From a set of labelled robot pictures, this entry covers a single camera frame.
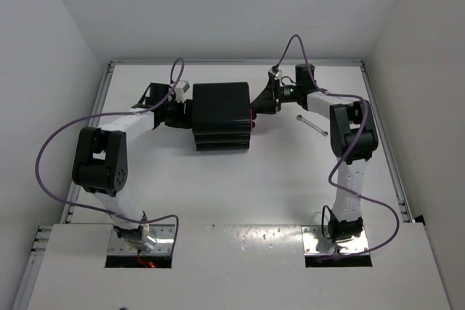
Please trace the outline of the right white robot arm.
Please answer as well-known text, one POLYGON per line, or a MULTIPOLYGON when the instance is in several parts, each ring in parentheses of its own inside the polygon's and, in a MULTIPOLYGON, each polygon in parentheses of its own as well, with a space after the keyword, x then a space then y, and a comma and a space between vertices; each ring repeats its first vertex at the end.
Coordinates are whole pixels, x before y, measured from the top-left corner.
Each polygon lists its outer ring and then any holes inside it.
POLYGON ((295 82, 283 83, 278 65, 268 71, 264 90, 251 103, 252 118, 272 115, 283 103, 296 103, 329 121, 331 150, 337 159, 328 180, 336 198, 328 210, 326 238, 332 242, 359 237, 363 229, 361 193, 368 161, 379 145, 370 103, 353 94, 334 94, 317 86, 313 65, 295 66, 295 82))

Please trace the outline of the silver wrench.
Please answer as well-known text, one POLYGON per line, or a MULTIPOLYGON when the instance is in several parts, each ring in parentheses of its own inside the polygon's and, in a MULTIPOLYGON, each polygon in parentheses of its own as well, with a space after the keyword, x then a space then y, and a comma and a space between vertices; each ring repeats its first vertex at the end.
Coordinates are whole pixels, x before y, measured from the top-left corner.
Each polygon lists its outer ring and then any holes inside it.
POLYGON ((302 115, 297 115, 296 116, 296 119, 304 124, 306 124, 307 126, 311 127, 312 129, 316 130, 317 132, 319 132, 320 134, 322 134, 323 136, 328 136, 328 132, 326 130, 323 130, 322 128, 320 128, 319 126, 315 125, 314 123, 312 123, 311 121, 307 120, 305 117, 303 117, 302 115))

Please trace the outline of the black drawer cabinet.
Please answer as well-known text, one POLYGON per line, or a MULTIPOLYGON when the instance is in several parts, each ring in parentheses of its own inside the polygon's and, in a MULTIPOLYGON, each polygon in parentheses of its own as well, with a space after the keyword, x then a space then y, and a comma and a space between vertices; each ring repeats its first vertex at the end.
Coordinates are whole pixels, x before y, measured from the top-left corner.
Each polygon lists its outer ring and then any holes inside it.
POLYGON ((192 132, 196 150, 248 150, 251 130, 246 82, 193 85, 192 132))

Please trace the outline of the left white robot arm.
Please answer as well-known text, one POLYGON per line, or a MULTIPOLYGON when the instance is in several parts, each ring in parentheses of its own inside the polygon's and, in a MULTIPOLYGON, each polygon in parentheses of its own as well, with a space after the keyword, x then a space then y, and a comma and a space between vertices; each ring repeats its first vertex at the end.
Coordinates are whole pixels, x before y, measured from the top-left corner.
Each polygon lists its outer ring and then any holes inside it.
POLYGON ((161 123, 190 128, 192 101, 186 98, 190 85, 151 83, 130 111, 103 126, 81 129, 78 136, 72 180, 92 193, 109 212, 117 237, 137 251, 154 249, 146 213, 134 202, 128 182, 128 144, 161 123))

